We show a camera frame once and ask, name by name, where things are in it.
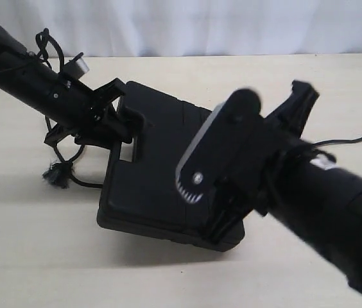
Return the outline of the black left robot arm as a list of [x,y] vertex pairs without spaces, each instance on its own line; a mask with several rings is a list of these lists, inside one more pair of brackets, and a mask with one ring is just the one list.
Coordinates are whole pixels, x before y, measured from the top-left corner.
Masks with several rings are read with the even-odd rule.
[[48,30],[36,36],[38,53],[31,53],[0,26],[0,89],[53,120],[44,142],[55,147],[71,135],[75,143],[111,148],[129,143],[132,135],[112,102],[125,95],[116,78],[92,90],[80,81],[82,55],[69,62]]

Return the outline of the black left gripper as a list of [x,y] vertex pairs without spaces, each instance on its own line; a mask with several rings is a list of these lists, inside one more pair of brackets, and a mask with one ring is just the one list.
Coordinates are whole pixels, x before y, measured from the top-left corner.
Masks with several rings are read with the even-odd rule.
[[50,126],[44,144],[57,145],[68,136],[74,143],[111,148],[115,142],[126,141],[126,125],[112,102],[126,94],[126,84],[119,78],[96,90],[74,86],[68,90],[68,106],[73,113],[73,128],[60,124]]

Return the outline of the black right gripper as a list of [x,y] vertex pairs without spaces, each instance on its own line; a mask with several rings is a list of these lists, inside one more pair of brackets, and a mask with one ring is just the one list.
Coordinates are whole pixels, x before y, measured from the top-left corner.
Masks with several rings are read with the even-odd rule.
[[252,210],[267,213],[263,194],[266,173],[278,163],[289,142],[299,140],[309,115],[320,97],[308,82],[293,80],[291,94],[255,127],[227,174],[213,185],[216,188],[203,238],[218,244]]

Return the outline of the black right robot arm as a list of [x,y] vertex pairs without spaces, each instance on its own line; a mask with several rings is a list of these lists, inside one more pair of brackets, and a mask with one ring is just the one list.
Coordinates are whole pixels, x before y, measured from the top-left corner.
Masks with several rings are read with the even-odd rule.
[[301,138],[318,97],[294,81],[289,98],[262,116],[253,90],[234,91],[203,125],[187,183],[198,197],[216,191],[208,240],[220,241],[253,210],[270,214],[362,294],[362,177]]

